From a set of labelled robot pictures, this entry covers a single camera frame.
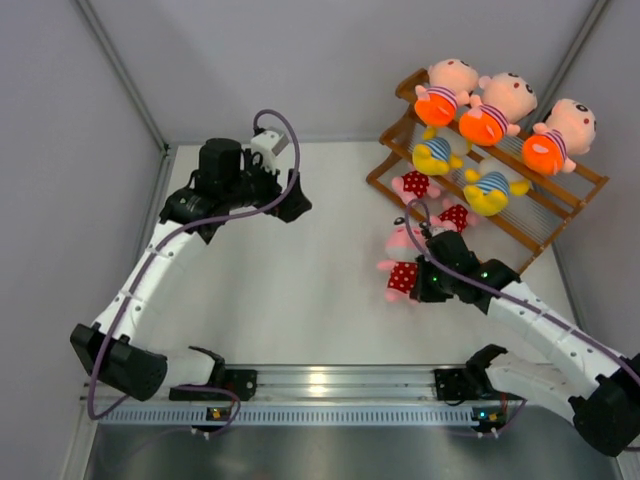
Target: cable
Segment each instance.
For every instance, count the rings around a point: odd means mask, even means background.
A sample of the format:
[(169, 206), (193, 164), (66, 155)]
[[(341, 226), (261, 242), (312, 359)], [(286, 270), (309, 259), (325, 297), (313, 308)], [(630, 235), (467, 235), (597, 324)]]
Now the cable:
[[(213, 437), (220, 436), (223, 433), (225, 433), (227, 430), (229, 430), (229, 427), (231, 427), (231, 424), (235, 421), (236, 417), (238, 416), (238, 413), (240, 413), (242, 402), (240, 402), (240, 398), (230, 390), (226, 390), (224, 388), (214, 388), (214, 387), (205, 387), (205, 386), (197, 386), (197, 385), (185, 385), (183, 387), (180, 387), (180, 390), (186, 390), (191, 392), (210, 392), (210, 393), (218, 393), (221, 395), (226, 395), (232, 400), (233, 402), (232, 406), (233, 404), (236, 405), (236, 408), (233, 410), (233, 413), (229, 415), (229, 418), (227, 419), (225, 424), (222, 425), (217, 430), (214, 430), (213, 432), (209, 432), (209, 440)], [(103, 447), (102, 445), (99, 444), (98, 445), (99, 459), (100, 459), (100, 462), (102, 462), (102, 466), (105, 468), (105, 470), (107, 470), (110, 473), (113, 473), (117, 470), (120, 470), (129, 460), (131, 460), (134, 456), (136, 456), (142, 450), (147, 448), (149, 445), (155, 443), (160, 438), (176, 432), (190, 432), (190, 431), (191, 429), (187, 427), (175, 427), (175, 428), (168, 428), (166, 430), (163, 430), (162, 432), (152, 436), (151, 438), (145, 440), (140, 445), (135, 447), (122, 460), (120, 460), (120, 462), (118, 462), (115, 467), (111, 467), (108, 465), (108, 462), (104, 459)]]
[[(407, 229), (407, 234), (409, 235), (409, 238), (411, 239), (411, 241), (413, 242), (413, 244), (415, 245), (415, 247), (418, 249), (418, 251), (424, 255), (424, 258), (429, 260), (433, 265), (435, 265), (439, 270), (443, 271), (444, 273), (451, 275), (453, 278), (456, 278), (462, 282), (465, 282), (473, 287), (479, 288), (481, 290), (484, 290), (487, 293), (490, 293), (493, 296), (496, 296), (498, 298), (505, 298), (507, 300), (509, 300), (512, 303), (515, 303), (516, 305), (519, 305), (522, 308), (526, 308), (527, 310), (532, 311), (533, 313), (537, 314), (537, 315), (541, 315), (542, 317), (546, 318), (547, 320), (549, 320), (551, 323), (553, 323), (554, 325), (556, 325), (557, 327), (561, 328), (562, 330), (569, 332), (571, 335), (573, 335), (574, 337), (578, 338), (579, 340), (582, 340), (584, 343), (586, 343), (587, 345), (595, 348), (596, 350), (600, 351), (603, 355), (605, 355), (606, 357), (608, 357), (610, 360), (612, 360), (613, 362), (615, 362), (622, 370), (624, 370), (630, 377), (631, 379), (638, 384), (638, 386), (640, 386), (640, 376), (638, 376), (638, 374), (636, 372), (633, 371), (633, 369), (626, 363), (624, 362), (622, 359), (620, 359), (616, 354), (614, 354), (611, 350), (609, 350), (607, 347), (605, 347), (604, 345), (601, 345), (600, 343), (598, 343), (597, 341), (595, 341), (594, 339), (592, 339), (591, 337), (587, 336), (586, 334), (582, 333), (579, 330), (575, 330), (572, 327), (570, 327), (569, 325), (567, 325), (566, 323), (564, 323), (562, 320), (560, 320), (559, 318), (557, 318), (556, 316), (550, 314), (550, 313), (543, 313), (542, 310), (540, 310), (539, 308), (535, 307), (534, 305), (525, 302), (524, 300), (514, 297), (513, 295), (509, 295), (508, 293), (504, 293), (501, 292), (500, 290), (496, 290), (495, 288), (489, 287), (488, 285), (485, 285), (481, 282), (478, 282), (477, 280), (474, 280), (472, 278), (469, 278), (465, 275), (462, 275), (458, 272), (456, 272), (455, 270), (447, 267), (446, 265), (440, 263), (436, 258), (433, 258), (433, 256), (431, 256), (431, 254), (429, 253), (429, 251), (427, 250), (427, 248), (423, 247), (420, 242), (418, 241), (418, 239), (416, 238), (416, 236), (413, 233), (413, 230), (411, 229), (411, 225), (410, 225), (410, 214), (411, 214), (411, 209), (414, 208), (414, 206), (416, 204), (420, 204), (422, 206), (422, 208), (425, 211), (425, 217), (426, 217), (426, 224), (427, 224), (427, 228), (429, 228), (429, 226), (431, 226), (431, 221), (429, 220), (429, 207), (427, 206), (426, 202), (422, 199), (419, 198), (414, 198), (412, 199), (409, 203), (407, 203), (407, 207), (404, 211), (404, 220), (405, 220), (405, 228)], [(520, 410), (522, 409), (522, 407), (524, 406), (526, 402), (523, 402), (522, 405), (520, 405), (520, 407), (518, 407), (518, 410), (516, 410), (516, 412), (514, 413), (513, 417), (511, 418), (511, 420), (507, 423), (507, 425), (505, 425), (504, 427), (502, 427), (501, 431), (504, 430), (512, 421), (513, 419), (516, 418), (517, 414), (520, 412)], [(628, 449), (626, 449), (626, 451), (640, 451), (640, 447), (628, 447)]]
[(500, 409), (502, 410), (503, 415), (507, 415), (507, 410), (509, 408), (509, 403), (507, 400), (507, 394), (502, 392), (500, 394)]
[[(130, 293), (133, 294), (136, 291), (136, 289), (140, 285), (140, 282), (142, 282), (142, 279), (145, 273), (149, 270), (149, 267), (157, 257), (157, 253), (159, 253), (164, 247), (166, 247), (167, 244), (177, 235), (181, 234), (182, 232), (186, 232), (187, 230), (201, 227), (203, 225), (228, 222), (231, 220), (237, 220), (240, 218), (248, 218), (248, 217), (253, 217), (254, 215), (259, 215), (260, 213), (267, 212), (272, 208), (276, 207), (280, 202), (282, 202), (285, 199), (287, 195), (289, 195), (289, 193), (291, 192), (291, 190), (293, 189), (296, 183), (296, 179), (298, 178), (298, 173), (300, 171), (300, 143), (298, 142), (298, 137), (296, 135), (296, 132), (293, 130), (293, 127), (291, 126), (289, 121), (284, 117), (284, 115), (282, 115), (280, 112), (277, 112), (275, 110), (265, 109), (265, 110), (260, 110), (258, 113), (256, 113), (255, 117), (253, 118), (254, 129), (258, 127), (258, 120), (264, 115), (272, 115), (276, 117), (278, 120), (280, 120), (285, 126), (285, 128), (287, 129), (289, 133), (289, 137), (291, 139), (291, 143), (293, 144), (293, 150), (295, 155), (295, 160), (293, 165), (293, 174), (291, 175), (291, 178), (289, 179), (289, 182), (286, 188), (284, 189), (284, 191), (280, 194), (278, 198), (276, 198), (272, 202), (268, 203), (263, 207), (257, 208), (255, 210), (235, 213), (233, 215), (223, 215), (219, 217), (205, 218), (202, 220), (197, 220), (195, 222), (188, 223), (186, 225), (183, 225), (180, 228), (176, 228), (173, 232), (169, 233), (165, 238), (163, 238), (158, 243), (158, 245), (156, 245), (156, 253), (151, 253), (149, 255), (147, 260), (144, 262), (144, 264), (138, 271), (138, 274), (133, 279), (133, 282), (131, 283), (131, 287), (129, 289)], [(111, 337), (113, 336), (114, 332), (118, 328), (118, 325), (122, 321), (122, 318), (124, 317), (124, 314), (127, 311), (127, 307), (129, 306), (129, 302), (131, 301), (131, 298), (132, 298), (131, 296), (126, 296), (124, 301), (120, 305), (120, 308), (118, 309), (116, 316), (113, 319), (113, 322), (111, 322), (111, 326), (109, 327), (109, 330), (107, 331), (107, 334), (105, 335), (104, 340), (100, 345), (100, 349), (98, 350), (98, 355), (96, 356), (96, 360), (93, 365), (93, 369), (91, 371), (91, 379), (89, 381), (89, 393), (87, 395), (87, 413), (91, 420), (99, 420), (103, 418), (104, 416), (108, 415), (109, 413), (114, 411), (116, 408), (118, 408), (118, 406), (120, 406), (120, 404), (122, 404), (122, 402), (124, 402), (128, 398), (128, 396), (125, 395), (122, 398), (118, 399), (113, 405), (108, 407), (103, 412), (96, 413), (95, 411), (95, 394), (96, 394), (96, 387), (98, 385), (98, 373), (100, 372), (100, 368), (102, 367), (102, 362), (104, 361), (104, 356), (109, 346), (109, 341), (111, 340)]]
[(444, 403), (450, 407), (459, 407), (464, 403), (464, 398), (462, 400), (458, 400), (457, 402), (452, 402), (452, 403), (449, 403), (445, 400)]

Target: wooden shelf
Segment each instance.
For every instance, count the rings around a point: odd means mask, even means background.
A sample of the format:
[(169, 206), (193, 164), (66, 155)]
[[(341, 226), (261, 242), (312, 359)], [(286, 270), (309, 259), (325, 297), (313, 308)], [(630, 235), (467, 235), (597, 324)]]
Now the wooden shelf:
[[(424, 85), (428, 82), (429, 75), (427, 71), (420, 69), (398, 85), (396, 96), (407, 101), (409, 106), (402, 117), (380, 136), (380, 143), (391, 150), (391, 155), (367, 176), (367, 182), (370, 185), (401, 208), (404, 207), (402, 200), (380, 181), (380, 177), (398, 162), (412, 161), (411, 141), (417, 129), (422, 131), (425, 128), (424, 123), (418, 118), (413, 108), (416, 101), (415, 87), (416, 85)], [(460, 133), (458, 130), (458, 122), (455, 120), (451, 122), (449, 128), (456, 133)], [(547, 215), (555, 219), (555, 221), (549, 221), (550, 225), (554, 225), (553, 228), (549, 228), (548, 231), (537, 235), (538, 238), (533, 238), (533, 235), (527, 233), (525, 231), (526, 228), (523, 228), (527, 219), (516, 218), (514, 213), (509, 211), (508, 208), (498, 215), (488, 217), (490, 222), (504, 230), (531, 251), (531, 256), (518, 267), (520, 273), (524, 272), (524, 270), (551, 245), (571, 220), (586, 207), (609, 180), (608, 177), (599, 175), (584, 165), (578, 164), (572, 175), (577, 175), (590, 184), (588, 192), (579, 195), (567, 187), (554, 182), (554, 177), (545, 177), (529, 170), (519, 158), (521, 144), (528, 137), (528, 133), (521, 132), (515, 140), (511, 140), (509, 148), (503, 146), (502, 143), (495, 147), (480, 147), (481, 150), (488, 155), (497, 158), (527, 178), (534, 186), (534, 188), (527, 193), (527, 200), (531, 202), (536, 212), (542, 212), (540, 215)], [(472, 150), (468, 158), (475, 162), (480, 162), (483, 156)], [(431, 178), (440, 183), (443, 188), (464, 200), (464, 194), (460, 186), (456, 185), (449, 178), (440, 176)], [(412, 212), (412, 216), (418, 220), (424, 219), (424, 215), (420, 212)]]

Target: pink plush toy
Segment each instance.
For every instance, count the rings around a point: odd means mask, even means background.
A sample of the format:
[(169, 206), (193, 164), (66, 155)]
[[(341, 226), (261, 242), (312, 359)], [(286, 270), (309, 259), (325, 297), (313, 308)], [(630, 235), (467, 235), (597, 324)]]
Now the pink plush toy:
[(429, 219), (434, 227), (444, 227), (462, 233), (467, 226), (476, 226), (480, 222), (480, 217), (470, 212), (458, 198), (445, 198), (442, 207), (445, 209), (444, 212), (438, 216), (432, 215)]
[(483, 147), (496, 145), (506, 135), (520, 133), (516, 125), (538, 106), (531, 86), (515, 73), (480, 77), (482, 96), (471, 95), (471, 109), (460, 117), (460, 134)]
[(431, 65), (429, 87), (417, 85), (414, 109), (418, 117), (432, 127), (446, 127), (458, 107), (469, 103), (469, 94), (478, 85), (478, 72), (457, 58)]
[(442, 191), (434, 185), (434, 182), (428, 176), (417, 172), (413, 165), (409, 168), (411, 168), (411, 172), (391, 180), (391, 188), (398, 194), (405, 205), (414, 198), (422, 198), (425, 195), (431, 198), (440, 196)]
[[(396, 228), (385, 245), (389, 259), (378, 263), (378, 270), (389, 272), (384, 298), (389, 302), (397, 302), (403, 298), (410, 303), (417, 303), (409, 298), (409, 293), (411, 293), (418, 276), (416, 258), (420, 256), (420, 252), (409, 238), (404, 218), (396, 218), (393, 224)], [(423, 236), (420, 229), (412, 227), (411, 230), (415, 237), (422, 242)]]
[(587, 107), (568, 98), (558, 100), (544, 123), (522, 146), (522, 160), (534, 172), (555, 175), (573, 172), (569, 155), (583, 155), (596, 137), (596, 117)]

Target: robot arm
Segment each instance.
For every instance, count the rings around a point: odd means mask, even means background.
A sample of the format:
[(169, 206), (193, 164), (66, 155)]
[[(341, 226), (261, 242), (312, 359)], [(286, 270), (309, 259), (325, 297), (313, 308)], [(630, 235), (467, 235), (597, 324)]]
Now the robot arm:
[[(256, 131), (246, 149), (230, 139), (206, 142), (198, 169), (184, 188), (167, 198), (152, 238), (123, 287), (90, 326), (79, 324), (71, 334), (71, 344), (89, 375), (99, 364), (98, 380), (140, 401), (161, 387), (220, 386), (224, 360), (219, 355), (198, 347), (167, 354), (148, 348), (167, 299), (229, 212), (269, 208), (282, 194), (275, 160), (287, 144), (287, 137), (275, 129)], [(290, 170), (288, 180), (295, 184), (288, 195), (264, 210), (285, 223), (311, 209), (299, 175), (295, 180), (292, 176)], [(225, 218), (209, 221), (219, 216)]]
[[(464, 370), (479, 396), (499, 391), (532, 400), (571, 422), (585, 441), (609, 456), (619, 455), (640, 435), (640, 386), (628, 371), (640, 373), (640, 355), (627, 359), (601, 346), (551, 310), (505, 264), (481, 263), (459, 233), (423, 226), (423, 234), (431, 259), (472, 283), (443, 272), (421, 256), (411, 297), (444, 302), (456, 296), (473, 304), (518, 332), (550, 363), (535, 365), (489, 345), (474, 354)], [(535, 307), (536, 312), (509, 297)]]

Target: stuffed toy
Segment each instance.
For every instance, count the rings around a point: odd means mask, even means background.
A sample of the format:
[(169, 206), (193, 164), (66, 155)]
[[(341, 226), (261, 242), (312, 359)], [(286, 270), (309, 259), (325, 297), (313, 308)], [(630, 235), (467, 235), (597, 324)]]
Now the stuffed toy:
[(469, 103), (469, 94), (478, 85), (478, 72), (456, 58), (431, 65), (427, 71), (429, 86), (415, 88), (415, 112), (427, 125), (446, 127), (458, 107)]
[(425, 195), (430, 198), (438, 198), (442, 190), (435, 186), (428, 176), (417, 172), (413, 165), (410, 168), (411, 171), (409, 173), (391, 180), (391, 188), (404, 204), (406, 205), (414, 198), (422, 198)]
[(425, 175), (446, 175), (462, 168), (462, 160), (471, 150), (471, 142), (449, 128), (427, 127), (422, 142), (413, 148), (413, 166)]
[(467, 170), (465, 178), (472, 184), (463, 189), (469, 206), (485, 217), (504, 210), (510, 195), (525, 195), (531, 188), (529, 180), (494, 157), (481, 160), (477, 171)]
[[(394, 230), (385, 245), (388, 259), (378, 263), (378, 270), (389, 272), (384, 298), (389, 302), (404, 299), (410, 303), (417, 303), (409, 298), (409, 294), (418, 276), (416, 258), (420, 256), (420, 251), (407, 233), (404, 218), (396, 218), (393, 224)], [(412, 227), (411, 231), (424, 246), (424, 237), (420, 229)]]
[(440, 215), (432, 215), (429, 218), (434, 227), (444, 227), (462, 233), (469, 225), (476, 226), (480, 221), (480, 217), (470, 212), (462, 200), (457, 197), (445, 197), (442, 200), (442, 208), (444, 211)]
[(569, 155), (583, 155), (596, 137), (596, 117), (587, 107), (568, 98), (558, 100), (543, 123), (522, 146), (522, 160), (534, 172), (570, 173), (576, 162)]
[(480, 77), (482, 96), (472, 95), (471, 108), (460, 117), (460, 134), (483, 147), (496, 145), (505, 135), (520, 133), (516, 125), (538, 106), (531, 86), (515, 73)]

